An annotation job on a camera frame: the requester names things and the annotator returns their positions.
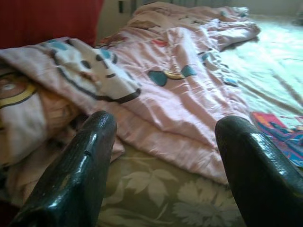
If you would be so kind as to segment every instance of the folded blanket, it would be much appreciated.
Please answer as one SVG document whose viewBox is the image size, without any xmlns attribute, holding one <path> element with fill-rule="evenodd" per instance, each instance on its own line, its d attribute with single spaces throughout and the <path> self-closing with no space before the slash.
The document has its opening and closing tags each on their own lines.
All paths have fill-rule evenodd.
<svg viewBox="0 0 303 227">
<path fill-rule="evenodd" d="M 248 109 L 219 51 L 259 33 L 243 12 L 153 3 L 104 42 L 108 50 L 51 40 L 0 58 L 86 114 L 114 114 L 123 141 L 227 183 L 214 127 Z"/>
</svg>

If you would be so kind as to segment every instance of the blanket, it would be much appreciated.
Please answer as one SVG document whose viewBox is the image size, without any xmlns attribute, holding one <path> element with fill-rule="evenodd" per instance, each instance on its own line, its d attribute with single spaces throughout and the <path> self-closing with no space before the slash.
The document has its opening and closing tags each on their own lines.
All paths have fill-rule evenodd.
<svg viewBox="0 0 303 227">
<path fill-rule="evenodd" d="M 139 8 L 101 49 L 55 39 L 0 50 L 0 58 L 87 115 L 111 112 L 123 141 L 227 184 L 214 127 L 249 113 L 219 51 L 260 32 L 246 13 L 157 2 Z"/>
</svg>

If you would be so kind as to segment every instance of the magazine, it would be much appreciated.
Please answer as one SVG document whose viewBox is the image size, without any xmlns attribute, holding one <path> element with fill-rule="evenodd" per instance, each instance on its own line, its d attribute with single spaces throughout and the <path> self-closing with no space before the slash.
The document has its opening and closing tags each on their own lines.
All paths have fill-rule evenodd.
<svg viewBox="0 0 303 227">
<path fill-rule="evenodd" d="M 266 134 L 296 166 L 303 167 L 303 117 L 251 112 L 257 128 Z"/>
</svg>

